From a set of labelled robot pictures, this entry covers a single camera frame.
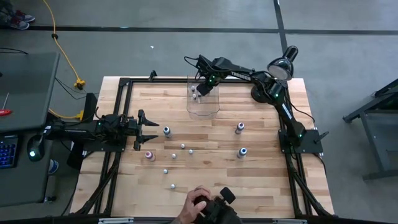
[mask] sneaker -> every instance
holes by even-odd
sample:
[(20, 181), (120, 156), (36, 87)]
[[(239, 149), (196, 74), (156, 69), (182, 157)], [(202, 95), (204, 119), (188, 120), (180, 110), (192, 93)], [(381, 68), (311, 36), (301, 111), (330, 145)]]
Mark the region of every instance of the sneaker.
[(17, 17), (9, 17), (8, 25), (19, 30), (26, 30), (29, 28), (29, 23), (19, 20)]
[(24, 22), (33, 22), (35, 21), (35, 17), (31, 16), (31, 15), (27, 15), (23, 12), (21, 12), (20, 10), (17, 10), (15, 12), (15, 16), (20, 20), (20, 21), (24, 21)]
[(58, 170), (58, 162), (51, 159), (49, 165), (49, 175), (54, 174), (57, 170)]

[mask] gray floor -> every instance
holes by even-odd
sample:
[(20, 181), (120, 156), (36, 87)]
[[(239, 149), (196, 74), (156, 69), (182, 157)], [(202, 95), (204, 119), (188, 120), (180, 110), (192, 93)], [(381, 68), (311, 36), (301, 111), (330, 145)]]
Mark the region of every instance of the gray floor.
[[(37, 17), (37, 26), (51, 24), (42, 1), (15, 0)], [(277, 28), (272, 0), (48, 0), (62, 26)], [(286, 29), (396, 30), (393, 0), (280, 0)], [(0, 30), (0, 46), (29, 53), (57, 50), (47, 31)], [(278, 34), (176, 32), (59, 32), (59, 42), (76, 70), (97, 92), (104, 75), (189, 75), (183, 56), (224, 56), (245, 67), (264, 68), (281, 54)], [(305, 79), (312, 113), (323, 140), (328, 183), (341, 217), (397, 222), (398, 178), (364, 182), (376, 171), (360, 121), (341, 119), (378, 88), (398, 77), (396, 35), (288, 35), (296, 45), (295, 76)], [(57, 76), (68, 85), (73, 72), (62, 58)], [(84, 100), (71, 99), (55, 85), (51, 108), (74, 115)], [(54, 157), (65, 163), (65, 151)], [(0, 208), (0, 219), (60, 215), (76, 182), (76, 173), (63, 168), (55, 181), (59, 199), (53, 204)]]

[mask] transparent bin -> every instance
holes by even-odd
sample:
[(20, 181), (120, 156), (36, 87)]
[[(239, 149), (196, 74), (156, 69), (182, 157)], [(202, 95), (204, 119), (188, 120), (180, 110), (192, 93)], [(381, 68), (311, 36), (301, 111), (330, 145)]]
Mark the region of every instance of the transparent bin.
[(215, 86), (206, 96), (199, 97), (196, 87), (205, 81), (204, 78), (187, 77), (187, 111), (191, 119), (213, 119), (220, 110), (218, 86)]

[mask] person's arm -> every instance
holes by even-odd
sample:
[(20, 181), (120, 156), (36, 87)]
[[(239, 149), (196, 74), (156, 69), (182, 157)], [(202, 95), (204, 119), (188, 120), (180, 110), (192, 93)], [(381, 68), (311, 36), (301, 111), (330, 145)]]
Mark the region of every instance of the person's arm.
[(188, 192), (187, 199), (185, 199), (184, 207), (178, 217), (171, 222), (171, 224), (189, 224), (195, 221), (200, 211), (206, 207), (206, 202), (200, 202), (196, 205), (193, 204), (195, 199), (199, 196), (205, 196), (211, 200), (211, 192), (204, 186), (199, 186), (195, 190)]

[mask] small bottle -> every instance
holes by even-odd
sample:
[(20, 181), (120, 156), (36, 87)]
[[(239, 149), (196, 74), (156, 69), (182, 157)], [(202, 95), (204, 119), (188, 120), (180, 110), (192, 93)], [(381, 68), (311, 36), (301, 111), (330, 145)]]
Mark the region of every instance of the small bottle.
[(171, 138), (172, 137), (172, 130), (170, 130), (169, 127), (164, 127), (163, 133), (165, 134), (166, 138)]
[(248, 150), (246, 148), (241, 148), (241, 150), (238, 151), (237, 153), (237, 157), (242, 159), (246, 156), (246, 154), (248, 153)]
[(155, 161), (155, 155), (149, 151), (145, 153), (145, 158), (149, 159), (151, 162)]
[(235, 134), (241, 134), (242, 131), (243, 131), (243, 129), (244, 129), (244, 124), (243, 124), (243, 123), (239, 123), (239, 124), (236, 126)]

